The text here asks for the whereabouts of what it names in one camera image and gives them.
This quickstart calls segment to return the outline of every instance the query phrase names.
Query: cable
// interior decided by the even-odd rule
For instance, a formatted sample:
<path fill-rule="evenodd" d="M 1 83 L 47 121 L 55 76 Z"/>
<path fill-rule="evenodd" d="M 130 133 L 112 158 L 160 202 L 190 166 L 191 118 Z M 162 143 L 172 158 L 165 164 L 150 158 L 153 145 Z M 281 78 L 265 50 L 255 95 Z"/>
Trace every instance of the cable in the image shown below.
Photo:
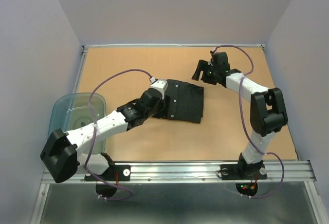
<path fill-rule="evenodd" d="M 245 120 L 244 120 L 243 109 L 242 109 L 242 85 L 243 85 L 243 80 L 244 80 L 244 78 L 245 78 L 247 75 L 249 75 L 249 74 L 251 74 L 251 73 L 253 72 L 253 68 L 254 68 L 253 61 L 252 61 L 250 55 L 249 55 L 246 51 L 244 51 L 242 48 L 237 47 L 237 46 L 234 46 L 234 45 L 221 45 L 221 46 L 215 47 L 214 50 L 212 51 L 212 53 L 215 53 L 215 52 L 217 51 L 217 49 L 219 49 L 219 48 L 223 48 L 223 47 L 236 48 L 236 49 L 240 50 L 242 53 L 245 54 L 245 56 L 249 59 L 249 61 L 250 61 L 250 63 L 251 63 L 251 70 L 250 70 L 249 72 L 245 73 L 245 74 L 242 76 L 242 78 L 241 78 L 241 80 L 240 80 L 240 85 L 239 85 L 239 108 L 240 108 L 240 115 L 241 115 L 241 122 L 242 122 L 243 131 L 245 132 L 245 135 L 246 135 L 248 141 L 250 142 L 250 144 L 251 144 L 251 145 L 252 145 L 252 146 L 253 146 L 253 147 L 254 147 L 254 148 L 255 148 L 260 154 L 265 155 L 265 156 L 266 156 L 266 155 L 274 155 L 274 156 L 278 159 L 278 161 L 280 162 L 281 167 L 282 167 L 282 177 L 281 177 L 281 180 L 280 180 L 280 183 L 278 184 L 278 186 L 277 186 L 273 191 L 271 191 L 270 193 L 267 193 L 267 194 L 262 195 L 262 196 L 253 196 L 253 197 L 251 197 L 251 196 L 246 196 L 246 197 L 248 197 L 248 198 L 255 198 L 255 199 L 257 199 L 257 198 L 259 199 L 259 198 L 268 197 L 268 196 L 272 195 L 273 193 L 275 193 L 275 192 L 281 187 L 281 185 L 282 185 L 282 183 L 283 183 L 283 179 L 284 179 L 284 174 L 285 174 L 285 172 L 284 172 L 283 161 L 281 160 L 281 158 L 280 158 L 276 153 L 274 153 L 274 152 L 267 152 L 267 153 L 265 153 L 265 152 L 261 151 L 261 150 L 260 150 L 260 149 L 254 144 L 254 142 L 251 140 L 251 138 L 250 138 L 250 136 L 249 136 L 249 134 L 248 134 L 247 128 L 246 128 L 246 123 L 245 123 Z"/>
<path fill-rule="evenodd" d="M 147 71 L 144 71 L 144 70 L 141 70 L 141 69 L 129 69 L 129 70 L 125 70 L 125 71 L 119 72 L 119 73 L 117 73 L 117 74 L 115 74 L 115 75 L 113 75 L 113 76 L 111 76 L 111 77 L 105 79 L 102 83 L 100 83 L 100 84 L 99 84 L 99 85 L 93 90 L 93 92 L 90 94 L 89 101 L 88 101 L 88 106 L 89 106 L 90 111 L 92 112 L 92 115 L 93 115 L 93 122 L 94 122 L 94 125 L 97 125 L 97 118 L 96 118 L 95 111 L 94 111 L 94 108 L 93 108 L 91 102 L 92 102 L 92 97 L 93 97 L 93 95 L 95 94 L 95 92 L 96 92 L 96 91 L 97 91 L 97 90 L 98 90 L 103 84 L 105 84 L 107 81 L 109 81 L 109 80 L 111 80 L 111 79 L 113 79 L 113 78 L 115 78 L 115 77 L 117 77 L 117 76 L 119 76 L 119 75 L 122 75 L 122 74 L 124 74 L 124 73 L 130 72 L 130 71 L 140 71 L 140 72 L 143 72 L 143 73 L 147 74 L 147 75 L 150 77 L 150 79 L 153 78 L 152 75 L 149 74 Z M 115 185 L 115 184 L 108 183 L 106 180 L 103 180 L 103 179 L 100 178 L 98 175 L 94 174 L 93 172 L 91 172 L 91 171 L 88 169 L 87 165 L 88 165 L 88 162 L 89 162 L 89 160 L 90 160 L 90 157 L 92 156 L 92 152 L 93 152 L 93 149 L 94 149 L 95 140 L 96 140 L 96 133 L 97 133 L 97 128 L 96 128 L 96 126 L 94 126 L 94 133 L 93 133 L 93 137 L 92 137 L 92 142 L 91 142 L 91 145 L 90 145 L 90 149 L 89 149 L 89 153 L 88 153 L 88 156 L 87 156 L 86 162 L 84 163 L 84 168 L 85 168 L 85 169 L 87 170 L 87 172 L 90 173 L 94 178 L 96 178 L 97 180 L 103 182 L 104 184 L 107 184 L 107 185 L 109 185 L 109 186 L 115 187 L 115 188 L 117 188 L 117 189 L 125 190 L 125 191 L 127 191 L 127 192 L 129 193 L 128 196 L 125 196 L 125 197 L 122 197 L 122 198 L 115 198 L 115 199 L 106 198 L 106 197 L 103 197 L 103 196 L 101 196 L 101 195 L 99 195 L 98 197 L 104 199 L 105 201 L 107 201 L 107 200 L 108 200 L 108 201 L 120 201 L 120 200 L 125 200 L 125 199 L 130 198 L 130 197 L 133 195 L 133 192 L 132 192 L 130 189 L 128 189 L 128 188 L 126 188 L 126 187 L 123 187 L 123 186 L 120 186 L 120 185 Z"/>

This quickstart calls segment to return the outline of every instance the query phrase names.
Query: black cloth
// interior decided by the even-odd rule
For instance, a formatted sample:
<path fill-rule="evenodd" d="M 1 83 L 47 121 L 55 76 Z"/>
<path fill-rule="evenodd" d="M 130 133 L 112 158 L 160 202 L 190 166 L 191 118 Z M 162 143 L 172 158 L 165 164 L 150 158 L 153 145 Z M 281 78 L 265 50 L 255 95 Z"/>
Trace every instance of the black cloth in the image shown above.
<path fill-rule="evenodd" d="M 204 88 L 173 79 L 167 82 L 166 107 L 153 117 L 200 124 L 204 110 Z"/>

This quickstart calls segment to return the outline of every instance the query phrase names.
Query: clear container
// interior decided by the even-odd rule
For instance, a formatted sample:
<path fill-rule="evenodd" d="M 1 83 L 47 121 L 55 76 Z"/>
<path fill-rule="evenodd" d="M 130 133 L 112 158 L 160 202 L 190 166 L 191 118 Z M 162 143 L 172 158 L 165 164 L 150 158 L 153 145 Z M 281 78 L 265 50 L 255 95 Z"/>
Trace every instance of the clear container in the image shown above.
<path fill-rule="evenodd" d="M 63 96 L 57 100 L 52 109 L 49 132 L 61 129 L 63 132 L 81 128 L 93 122 L 92 112 L 88 107 L 90 93 L 76 93 Z M 91 104 L 95 110 L 97 120 L 106 116 L 105 99 L 95 93 Z M 105 141 L 95 145 L 93 154 L 99 154 L 105 150 Z"/>

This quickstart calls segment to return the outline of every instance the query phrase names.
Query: gray wall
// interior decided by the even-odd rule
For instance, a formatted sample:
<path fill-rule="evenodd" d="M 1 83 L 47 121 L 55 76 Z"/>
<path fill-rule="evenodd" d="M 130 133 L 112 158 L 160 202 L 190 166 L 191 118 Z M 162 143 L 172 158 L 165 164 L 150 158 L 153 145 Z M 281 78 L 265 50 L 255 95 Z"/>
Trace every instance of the gray wall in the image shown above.
<path fill-rule="evenodd" d="M 58 0 L 0 1 L 0 222 L 29 223 L 51 110 L 81 47 Z"/>
<path fill-rule="evenodd" d="M 59 0 L 83 45 L 265 43 L 291 0 Z"/>
<path fill-rule="evenodd" d="M 292 0 L 265 47 L 298 154 L 310 160 L 329 211 L 329 0 Z"/>

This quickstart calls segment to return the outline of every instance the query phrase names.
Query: wooden table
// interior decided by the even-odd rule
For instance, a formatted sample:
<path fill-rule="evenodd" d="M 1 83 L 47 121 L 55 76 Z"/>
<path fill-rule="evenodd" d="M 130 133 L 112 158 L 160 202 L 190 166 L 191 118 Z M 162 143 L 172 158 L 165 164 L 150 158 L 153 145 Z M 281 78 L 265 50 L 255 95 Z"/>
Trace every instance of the wooden table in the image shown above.
<path fill-rule="evenodd" d="M 204 114 L 201 124 L 151 118 L 144 125 L 117 134 L 106 141 L 105 151 L 114 160 L 237 160 L 247 145 L 242 129 L 238 95 L 221 85 L 193 81 L 198 60 L 209 60 L 211 48 L 91 48 L 88 50 L 79 92 L 91 92 L 109 76 L 130 68 L 141 68 L 160 79 L 177 79 L 205 88 Z M 274 87 L 261 48 L 245 48 L 254 61 L 253 81 Z M 231 68 L 250 70 L 248 59 L 234 48 L 227 52 Z M 146 74 L 130 72 L 102 86 L 101 94 L 107 113 L 126 102 L 139 98 L 149 87 Z M 243 102 L 248 130 L 250 105 Z M 271 142 L 268 150 L 282 159 L 296 159 L 294 145 L 285 126 Z"/>

